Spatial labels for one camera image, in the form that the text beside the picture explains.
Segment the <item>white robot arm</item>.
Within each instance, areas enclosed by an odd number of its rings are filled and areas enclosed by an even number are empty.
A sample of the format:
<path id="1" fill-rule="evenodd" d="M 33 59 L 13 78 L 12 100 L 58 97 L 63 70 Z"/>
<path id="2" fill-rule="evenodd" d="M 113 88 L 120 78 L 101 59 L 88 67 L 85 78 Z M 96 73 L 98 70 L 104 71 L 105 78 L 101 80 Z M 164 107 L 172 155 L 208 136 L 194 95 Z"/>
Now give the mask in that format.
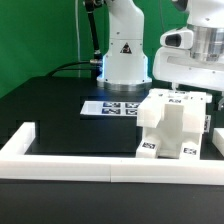
<path id="1" fill-rule="evenodd" d="M 105 0 L 109 9 L 109 50 L 103 56 L 97 84 L 117 91 L 135 91 L 152 82 L 143 52 L 144 14 L 133 0 Z M 187 23 L 160 37 L 153 78 L 220 91 L 224 109 L 224 0 L 171 0 L 188 14 Z"/>

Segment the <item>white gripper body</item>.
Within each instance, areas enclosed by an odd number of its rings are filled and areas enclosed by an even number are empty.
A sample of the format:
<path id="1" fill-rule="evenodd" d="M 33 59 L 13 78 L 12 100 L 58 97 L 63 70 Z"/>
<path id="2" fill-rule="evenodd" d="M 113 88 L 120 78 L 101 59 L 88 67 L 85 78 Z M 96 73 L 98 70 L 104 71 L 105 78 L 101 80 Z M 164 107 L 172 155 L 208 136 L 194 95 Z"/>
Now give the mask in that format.
<path id="1" fill-rule="evenodd" d="M 188 50 L 161 47 L 155 55 L 153 76 L 157 80 L 224 91 L 224 56 L 217 62 L 192 59 Z"/>

